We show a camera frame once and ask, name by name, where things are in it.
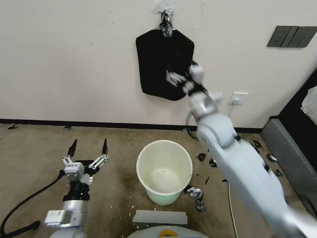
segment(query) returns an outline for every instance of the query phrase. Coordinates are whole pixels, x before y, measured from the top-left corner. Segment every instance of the white cord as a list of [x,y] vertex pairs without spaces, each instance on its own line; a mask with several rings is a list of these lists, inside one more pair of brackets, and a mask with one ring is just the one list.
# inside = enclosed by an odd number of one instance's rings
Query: white cord
[[232,218],[234,234],[235,234],[235,237],[238,238],[237,227],[235,226],[235,221],[234,221],[234,216],[233,216],[233,211],[232,211],[232,205],[231,205],[231,194],[230,194],[230,184],[229,184],[229,182],[228,182],[228,196],[229,196],[229,206],[230,206],[230,213],[231,213],[231,218]]
[[230,111],[229,111],[229,113],[228,113],[228,117],[229,117],[229,118],[230,118],[230,116],[231,116],[231,113],[232,113],[233,107],[234,107],[234,104],[232,104],[232,106],[231,106],[231,108],[230,108]]

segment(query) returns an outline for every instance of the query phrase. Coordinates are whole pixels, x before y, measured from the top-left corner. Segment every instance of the black baseboard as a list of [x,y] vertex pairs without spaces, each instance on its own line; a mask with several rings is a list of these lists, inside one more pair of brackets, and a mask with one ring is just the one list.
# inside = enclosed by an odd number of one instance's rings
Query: black baseboard
[[[185,125],[157,125],[157,124],[137,124],[137,123],[112,123],[112,122],[76,122],[76,121],[43,121],[43,120],[20,120],[20,119],[0,119],[1,124],[22,124],[22,125],[44,125],[44,126],[78,126],[78,127],[105,127],[105,128],[126,128],[126,129],[152,129],[152,130],[172,130],[181,131]],[[196,131],[196,126],[189,126],[191,131]],[[262,128],[236,127],[237,133],[259,134]]]

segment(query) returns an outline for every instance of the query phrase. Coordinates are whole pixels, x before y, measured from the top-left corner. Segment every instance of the yellow object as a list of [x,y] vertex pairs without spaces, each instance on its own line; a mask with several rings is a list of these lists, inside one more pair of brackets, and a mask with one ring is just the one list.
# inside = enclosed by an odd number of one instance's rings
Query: yellow object
[[171,229],[163,230],[158,237],[178,237],[177,233]]

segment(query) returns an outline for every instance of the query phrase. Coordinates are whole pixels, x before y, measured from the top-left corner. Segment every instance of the white bucket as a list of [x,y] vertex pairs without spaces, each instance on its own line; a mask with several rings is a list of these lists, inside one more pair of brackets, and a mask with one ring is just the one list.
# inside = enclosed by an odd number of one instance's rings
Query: white bucket
[[136,172],[150,199],[168,205],[189,184],[193,164],[188,152],[176,142],[157,140],[140,152]]

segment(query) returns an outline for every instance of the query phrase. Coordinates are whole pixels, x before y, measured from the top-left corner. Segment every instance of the bed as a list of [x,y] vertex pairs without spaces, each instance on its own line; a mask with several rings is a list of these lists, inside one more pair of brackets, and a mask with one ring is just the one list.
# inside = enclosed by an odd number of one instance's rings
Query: bed
[[317,86],[317,69],[261,132],[307,211],[316,217],[317,125],[302,108],[308,90]]

